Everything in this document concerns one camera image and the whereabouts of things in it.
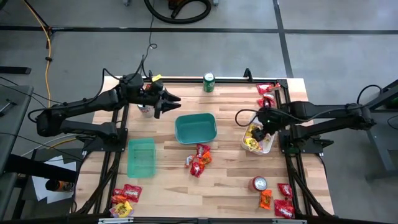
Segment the white paper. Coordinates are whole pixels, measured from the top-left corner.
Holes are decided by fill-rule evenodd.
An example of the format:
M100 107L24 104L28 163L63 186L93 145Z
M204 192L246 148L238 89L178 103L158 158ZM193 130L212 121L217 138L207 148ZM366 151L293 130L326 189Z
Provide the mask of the white paper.
M57 156L45 163L76 171L76 162L64 164L62 159L62 156ZM45 188L45 183L48 181L48 179L45 179L43 177L32 177L32 180L35 187L37 200L42 200L43 198L47 197L47 203L52 203L58 202L59 200L63 200L66 198L70 198L73 195L73 192L53 192L47 190Z

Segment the teal plastic bin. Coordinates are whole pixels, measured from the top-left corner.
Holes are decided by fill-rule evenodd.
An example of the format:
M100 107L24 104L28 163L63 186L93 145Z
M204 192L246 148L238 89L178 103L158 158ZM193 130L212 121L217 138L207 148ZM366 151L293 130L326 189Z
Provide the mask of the teal plastic bin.
M208 142L216 136L216 119L212 114L184 115L175 120L175 138L181 144Z
M155 175L156 148L153 138L134 139L129 141L127 176L145 178Z

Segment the gray floor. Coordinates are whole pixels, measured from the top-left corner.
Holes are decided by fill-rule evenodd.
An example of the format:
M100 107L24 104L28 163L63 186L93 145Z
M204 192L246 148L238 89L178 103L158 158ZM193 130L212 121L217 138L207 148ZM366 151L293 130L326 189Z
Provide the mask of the gray floor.
M398 29L394 0L280 0L285 29ZM40 0L34 7L51 25L149 27L151 16L140 0L130 7L111 0ZM165 0L157 9L170 14ZM182 17L200 12L191 3ZM9 1L0 24L36 26L22 1ZM272 0L220 0L218 8L196 24L154 27L277 28ZM79 100L96 93L101 69L118 75L133 72L148 43L148 33L56 33L49 84L53 99ZM159 47L150 51L146 68L163 75L240 77L246 67L257 77L286 77L277 34L154 33ZM354 102L365 85L387 85L397 79L398 35L286 35L295 78L304 78L308 97L318 104ZM21 85L33 85L46 95L45 37L41 32L0 31L0 64L28 66L29 76L2 75ZM370 99L375 90L364 94ZM29 109L39 105L32 101ZM91 121L92 114L77 117ZM21 135L40 142L34 126L24 121ZM365 132L344 130L324 135L335 140L325 150L328 183L335 213L396 223L398 180L367 183L364 175L382 169ZM34 144L18 140L15 154Z

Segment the wooden tabletop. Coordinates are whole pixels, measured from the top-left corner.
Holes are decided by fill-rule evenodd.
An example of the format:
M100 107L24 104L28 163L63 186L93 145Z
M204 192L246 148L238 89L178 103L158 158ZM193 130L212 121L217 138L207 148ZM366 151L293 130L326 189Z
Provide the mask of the wooden tabletop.
M287 79L290 99L307 101L304 81ZM104 89L118 82L106 77ZM245 128L234 121L236 112L243 108L258 110L259 99L255 84L216 84L212 93L202 90L201 83L166 83L167 90L181 97L181 108L168 111L160 119L144 118L136 105L130 105L127 128L129 139L154 138L156 143L156 175L148 179L131 179L127 173L127 154L122 153L116 188L124 184L142 187L139 202L134 205L135 217L229 217L272 218L272 210L259 208L259 194L248 190L248 181L261 175L267 179L274 199L283 199L277 183L289 183L284 155L275 138L270 153L257 156L240 146ZM185 114L212 113L216 118L217 137L208 142L213 162L199 178L184 168L184 160L195 154L195 145L182 145L175 139L175 119ZM239 115L243 123L252 116ZM98 111L93 122L111 121L112 112ZM103 152L94 152L83 164L77 183L76 202L81 207L93 193L100 179ZM326 211L333 213L328 184L318 157L303 154L303 166L308 188ZM298 190L300 208L304 211L301 190ZM101 211L106 203L102 200Z

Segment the green soda can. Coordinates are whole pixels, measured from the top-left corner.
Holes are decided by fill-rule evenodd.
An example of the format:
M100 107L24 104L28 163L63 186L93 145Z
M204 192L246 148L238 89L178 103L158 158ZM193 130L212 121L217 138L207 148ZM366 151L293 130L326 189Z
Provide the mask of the green soda can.
M216 84L216 78L212 73L207 73L203 76L203 90L205 92L211 93L214 90L214 85Z

